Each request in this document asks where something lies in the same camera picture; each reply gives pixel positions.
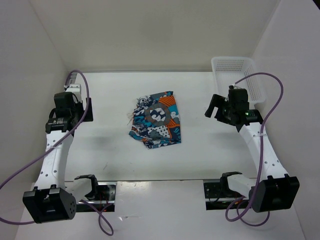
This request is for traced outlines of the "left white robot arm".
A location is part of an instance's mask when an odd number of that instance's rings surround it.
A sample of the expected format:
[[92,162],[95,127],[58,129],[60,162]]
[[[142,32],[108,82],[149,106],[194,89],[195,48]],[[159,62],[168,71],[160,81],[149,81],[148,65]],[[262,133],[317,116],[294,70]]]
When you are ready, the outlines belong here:
[[84,110],[80,92],[66,90],[54,95],[55,108],[45,124],[48,154],[43,159],[33,190],[24,192],[22,197],[37,224],[71,220],[78,202],[94,200],[100,194],[93,174],[77,176],[70,186],[65,185],[67,158],[75,134],[73,128],[80,120],[93,121],[91,102],[89,99],[86,102],[88,112]]

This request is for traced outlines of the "colourful patterned shorts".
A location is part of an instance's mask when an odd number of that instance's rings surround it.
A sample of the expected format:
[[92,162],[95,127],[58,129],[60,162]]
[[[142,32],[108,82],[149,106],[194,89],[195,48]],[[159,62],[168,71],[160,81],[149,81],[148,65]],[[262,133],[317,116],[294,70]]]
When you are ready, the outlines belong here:
[[137,98],[128,135],[149,150],[180,144],[181,123],[174,92],[169,90]]

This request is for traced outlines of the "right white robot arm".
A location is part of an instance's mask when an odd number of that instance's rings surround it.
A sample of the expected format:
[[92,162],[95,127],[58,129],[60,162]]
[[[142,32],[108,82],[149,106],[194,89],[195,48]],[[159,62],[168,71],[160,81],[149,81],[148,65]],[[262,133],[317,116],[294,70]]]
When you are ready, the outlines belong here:
[[300,187],[299,180],[290,176],[280,163],[260,112],[250,108],[247,90],[229,89],[227,97],[214,94],[204,115],[214,116],[217,121],[236,128],[258,173],[256,180],[238,171],[223,173],[220,193],[225,197],[235,192],[241,194],[256,213],[290,209]]

